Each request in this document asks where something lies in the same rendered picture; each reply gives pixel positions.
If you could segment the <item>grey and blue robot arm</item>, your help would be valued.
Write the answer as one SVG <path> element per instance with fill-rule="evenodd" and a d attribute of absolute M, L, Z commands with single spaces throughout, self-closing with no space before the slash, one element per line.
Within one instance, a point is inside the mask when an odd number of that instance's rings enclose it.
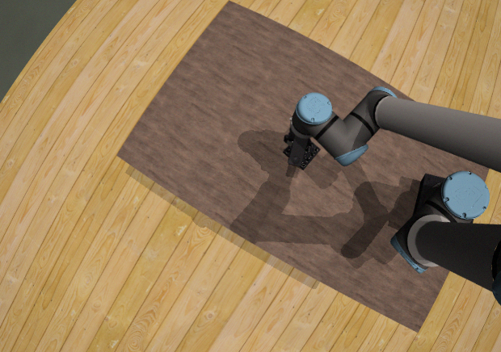
<path fill-rule="evenodd" d="M 313 137 L 341 166 L 349 166 L 384 129 L 501 173 L 501 119 L 397 98 L 383 86 L 370 90 L 343 120 L 323 94 L 308 93 L 298 102 L 289 118 L 295 134 L 290 165 L 301 167 Z M 429 189 L 390 244 L 418 273 L 442 266 L 492 291 L 501 305 L 501 224 L 470 223 L 489 202 L 479 176 L 450 174 Z"/>

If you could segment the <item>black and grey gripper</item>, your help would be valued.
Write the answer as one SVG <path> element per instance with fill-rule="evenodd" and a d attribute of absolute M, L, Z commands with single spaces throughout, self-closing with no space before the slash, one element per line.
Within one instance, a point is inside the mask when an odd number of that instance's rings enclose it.
<path fill-rule="evenodd" d="M 284 142 L 287 145 L 289 145 L 290 147 L 292 147 L 293 137 L 294 137 L 294 133 L 293 133 L 293 131 L 290 128 L 290 133 L 287 136 L 286 135 L 284 136 Z M 310 146 L 310 143 L 311 143 L 311 140 L 309 138 L 307 146 Z"/>

